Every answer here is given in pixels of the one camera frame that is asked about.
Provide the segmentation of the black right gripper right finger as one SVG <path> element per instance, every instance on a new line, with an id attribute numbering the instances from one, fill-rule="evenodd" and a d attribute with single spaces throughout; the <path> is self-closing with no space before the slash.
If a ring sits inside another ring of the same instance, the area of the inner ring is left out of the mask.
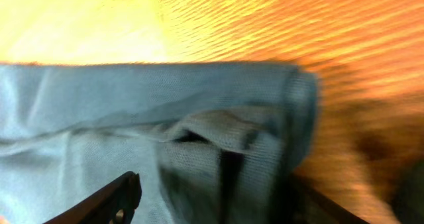
<path id="1" fill-rule="evenodd" d="M 299 176 L 288 179 L 289 220 L 294 224 L 367 224 L 368 222 L 343 208 L 316 190 Z"/>

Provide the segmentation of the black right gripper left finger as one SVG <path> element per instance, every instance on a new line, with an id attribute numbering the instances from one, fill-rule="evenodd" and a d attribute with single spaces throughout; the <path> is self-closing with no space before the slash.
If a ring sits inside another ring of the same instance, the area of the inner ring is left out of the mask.
<path id="1" fill-rule="evenodd" d="M 128 171 L 46 224 L 130 224 L 141 197 L 140 176 Z"/>

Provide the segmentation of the dark green garment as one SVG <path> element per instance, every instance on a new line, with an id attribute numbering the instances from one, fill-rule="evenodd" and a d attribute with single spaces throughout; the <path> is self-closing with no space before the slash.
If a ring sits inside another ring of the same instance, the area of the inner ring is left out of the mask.
<path id="1" fill-rule="evenodd" d="M 392 210 L 402 224 L 423 224 L 423 161 L 405 175 L 392 201 Z"/>

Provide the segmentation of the blue polo shirt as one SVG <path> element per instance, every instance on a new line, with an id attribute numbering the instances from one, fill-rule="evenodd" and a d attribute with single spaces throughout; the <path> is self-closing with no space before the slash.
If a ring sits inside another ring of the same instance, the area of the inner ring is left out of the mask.
<path id="1" fill-rule="evenodd" d="M 317 78 L 279 63 L 1 67 L 1 214 L 42 223 L 127 171 L 135 223 L 275 223 Z"/>

